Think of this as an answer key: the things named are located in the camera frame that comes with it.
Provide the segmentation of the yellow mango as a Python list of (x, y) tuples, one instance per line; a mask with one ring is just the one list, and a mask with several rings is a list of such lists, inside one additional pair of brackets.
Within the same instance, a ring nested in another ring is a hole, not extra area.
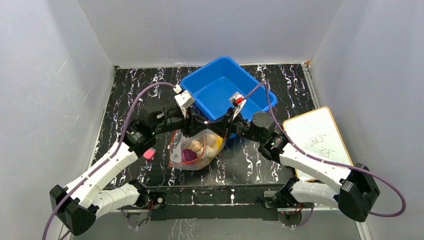
[(220, 137), (219, 135), (216, 136), (216, 141), (215, 141), (215, 145), (218, 149), (220, 149), (222, 147), (222, 145), (225, 144), (224, 143), (224, 139), (222, 137)]

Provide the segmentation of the white mushroom piece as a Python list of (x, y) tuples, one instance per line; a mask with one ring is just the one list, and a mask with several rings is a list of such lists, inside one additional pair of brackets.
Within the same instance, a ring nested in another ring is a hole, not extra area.
[(205, 140), (206, 140), (206, 144), (213, 148), (218, 140), (218, 135), (216, 135), (215, 133), (206, 133), (205, 134)]

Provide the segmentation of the clear zip top bag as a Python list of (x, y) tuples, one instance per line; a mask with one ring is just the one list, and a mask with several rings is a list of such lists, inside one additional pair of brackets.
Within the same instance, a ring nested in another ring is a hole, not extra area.
[(209, 129), (191, 137), (175, 130), (168, 145), (168, 167), (187, 171), (201, 170), (222, 151), (225, 143), (224, 138)]

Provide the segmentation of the purple onion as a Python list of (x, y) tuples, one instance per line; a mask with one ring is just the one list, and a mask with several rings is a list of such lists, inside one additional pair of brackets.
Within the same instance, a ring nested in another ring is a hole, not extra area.
[(194, 152), (191, 149), (188, 149), (188, 148), (183, 149), (181, 151), (181, 154), (182, 154), (182, 156), (181, 156), (181, 162), (182, 163), (192, 162), (192, 161), (197, 159), (197, 153)]

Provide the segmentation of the blue plastic bin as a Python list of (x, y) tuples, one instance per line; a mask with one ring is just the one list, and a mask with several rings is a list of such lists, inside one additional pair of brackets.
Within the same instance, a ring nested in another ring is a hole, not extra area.
[(267, 83), (258, 81), (228, 56), (218, 57), (185, 76), (181, 86), (194, 97), (195, 105), (208, 122), (222, 117), (227, 111), (233, 112), (234, 106), (229, 98), (235, 92), (246, 98), (240, 113), (249, 121), (255, 112), (269, 113), (278, 101)]

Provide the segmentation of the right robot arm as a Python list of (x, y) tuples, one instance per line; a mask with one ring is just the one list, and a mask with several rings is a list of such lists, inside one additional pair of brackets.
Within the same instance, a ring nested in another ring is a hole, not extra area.
[(364, 222), (380, 190), (368, 167), (352, 165), (330, 109), (320, 107), (286, 120), (283, 126), (281, 131), (265, 111), (256, 112), (251, 120), (223, 116), (207, 124), (222, 137), (235, 134), (259, 143), (258, 151), (267, 160), (315, 179), (313, 183), (291, 178), (278, 194), (286, 206), (316, 203)]

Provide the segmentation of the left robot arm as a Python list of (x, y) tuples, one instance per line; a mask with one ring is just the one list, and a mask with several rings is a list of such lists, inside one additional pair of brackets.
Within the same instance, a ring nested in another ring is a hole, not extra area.
[(74, 236), (85, 233), (101, 216), (125, 206), (152, 207), (155, 201), (138, 180), (104, 191), (104, 187), (123, 169), (138, 160), (156, 143), (156, 136), (180, 130), (193, 136), (204, 129), (204, 118), (190, 110), (193, 97), (175, 97), (172, 108), (159, 103), (146, 103), (145, 119), (131, 120), (137, 106), (134, 102), (127, 114), (121, 135), (109, 151), (86, 172), (65, 187), (54, 186), (50, 192), (56, 216)]

